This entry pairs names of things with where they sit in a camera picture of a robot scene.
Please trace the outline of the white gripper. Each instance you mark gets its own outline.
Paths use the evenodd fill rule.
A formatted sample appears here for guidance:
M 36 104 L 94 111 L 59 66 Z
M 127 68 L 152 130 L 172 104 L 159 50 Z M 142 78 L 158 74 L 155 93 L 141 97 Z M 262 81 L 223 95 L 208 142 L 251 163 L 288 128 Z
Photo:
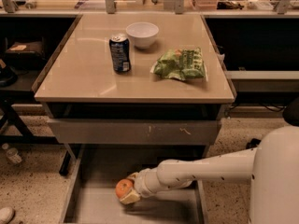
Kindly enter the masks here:
M 142 198 L 153 196 L 158 191 L 158 178 L 156 169 L 145 169 L 134 172 L 127 176 L 127 179 L 135 181 L 134 189 L 130 189 L 120 198 L 122 204 L 136 203 Z

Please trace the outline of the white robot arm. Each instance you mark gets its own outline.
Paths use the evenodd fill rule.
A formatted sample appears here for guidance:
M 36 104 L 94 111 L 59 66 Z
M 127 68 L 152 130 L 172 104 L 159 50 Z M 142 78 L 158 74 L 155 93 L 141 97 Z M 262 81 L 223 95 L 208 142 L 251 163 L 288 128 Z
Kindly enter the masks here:
M 119 181 L 123 204 L 196 180 L 249 181 L 249 224 L 299 224 L 299 128 L 285 126 L 251 149 L 197 161 L 165 160 Z

